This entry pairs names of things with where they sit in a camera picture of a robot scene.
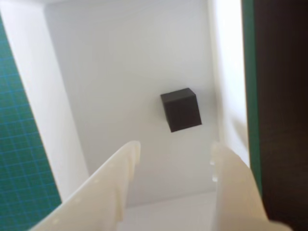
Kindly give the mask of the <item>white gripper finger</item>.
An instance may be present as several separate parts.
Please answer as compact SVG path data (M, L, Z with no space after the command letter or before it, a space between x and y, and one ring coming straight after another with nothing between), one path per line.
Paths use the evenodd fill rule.
M212 146L213 181L217 185L214 231L289 231L267 217L251 169L227 146Z
M140 155L139 141L126 143L32 230L115 231L123 220Z

